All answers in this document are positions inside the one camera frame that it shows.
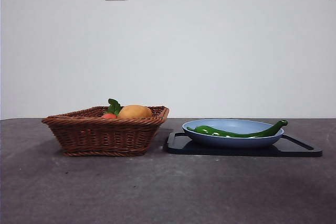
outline green chili pepper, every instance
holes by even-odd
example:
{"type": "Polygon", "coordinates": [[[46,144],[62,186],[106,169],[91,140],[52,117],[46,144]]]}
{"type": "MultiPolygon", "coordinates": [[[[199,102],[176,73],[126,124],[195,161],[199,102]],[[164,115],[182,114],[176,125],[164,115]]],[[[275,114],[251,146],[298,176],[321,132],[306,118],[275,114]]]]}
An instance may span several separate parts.
{"type": "Polygon", "coordinates": [[[196,128],[192,129],[190,127],[187,127],[188,130],[196,132],[196,133],[201,133],[201,134],[206,134],[206,135],[212,135],[212,136],[225,136],[225,137],[265,137],[265,136],[274,136],[277,134],[277,132],[281,129],[282,126],[286,126],[288,122],[286,120],[281,120],[271,126],[270,128],[260,131],[260,132],[255,132],[255,133],[247,133],[247,134],[239,134],[239,133],[234,133],[234,132],[228,132],[228,131],[222,131],[222,130],[217,130],[215,128],[212,128],[210,126],[206,125],[201,125],[197,126],[196,128]]]}

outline table surface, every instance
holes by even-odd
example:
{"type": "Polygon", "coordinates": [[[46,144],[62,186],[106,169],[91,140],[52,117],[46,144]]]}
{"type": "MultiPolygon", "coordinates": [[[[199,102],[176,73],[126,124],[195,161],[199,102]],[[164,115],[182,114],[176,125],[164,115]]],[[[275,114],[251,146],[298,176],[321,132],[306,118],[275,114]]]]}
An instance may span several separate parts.
{"type": "MultiPolygon", "coordinates": [[[[1,121],[1,223],[336,223],[336,119],[289,119],[322,157],[67,157],[41,119],[1,121]]],[[[275,123],[277,119],[252,119],[275,123]]]]}

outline black tray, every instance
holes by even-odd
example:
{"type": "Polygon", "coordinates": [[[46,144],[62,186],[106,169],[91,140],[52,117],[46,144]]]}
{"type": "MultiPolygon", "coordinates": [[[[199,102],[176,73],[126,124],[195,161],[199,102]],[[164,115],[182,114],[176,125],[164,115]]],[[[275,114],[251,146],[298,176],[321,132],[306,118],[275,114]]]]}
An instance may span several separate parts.
{"type": "Polygon", "coordinates": [[[258,149],[218,148],[202,145],[191,140],[184,132],[173,132],[165,145],[165,150],[173,154],[221,155],[221,156],[261,156],[261,157],[320,157],[322,149],[303,140],[283,135],[270,147],[258,149]]]}

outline brown wicker basket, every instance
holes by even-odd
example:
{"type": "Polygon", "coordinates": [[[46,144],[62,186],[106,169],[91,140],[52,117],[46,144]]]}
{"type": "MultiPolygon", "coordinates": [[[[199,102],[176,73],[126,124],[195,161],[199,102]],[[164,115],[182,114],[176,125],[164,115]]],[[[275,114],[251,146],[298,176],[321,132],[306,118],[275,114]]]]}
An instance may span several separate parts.
{"type": "Polygon", "coordinates": [[[103,119],[106,106],[97,106],[42,119],[67,156],[141,156],[154,139],[169,109],[149,107],[146,119],[103,119]]]}

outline light blue dish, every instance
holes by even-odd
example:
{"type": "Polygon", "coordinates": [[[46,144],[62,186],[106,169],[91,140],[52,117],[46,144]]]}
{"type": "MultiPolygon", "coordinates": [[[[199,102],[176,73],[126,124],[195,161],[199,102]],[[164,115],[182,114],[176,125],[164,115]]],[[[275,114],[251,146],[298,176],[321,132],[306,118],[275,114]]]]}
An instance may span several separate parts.
{"type": "Polygon", "coordinates": [[[201,119],[190,121],[182,125],[182,129],[185,134],[192,140],[205,145],[225,147],[225,148],[262,148],[271,146],[273,143],[278,141],[284,134],[284,130],[280,129],[276,135],[268,137],[254,137],[254,138],[244,138],[244,137],[225,137],[225,136],[211,136],[196,133],[187,130],[187,127],[192,129],[197,126],[207,125],[218,130],[235,132],[235,133],[253,133],[263,131],[272,126],[268,123],[260,123],[250,120],[240,120],[240,119],[201,119]]]}

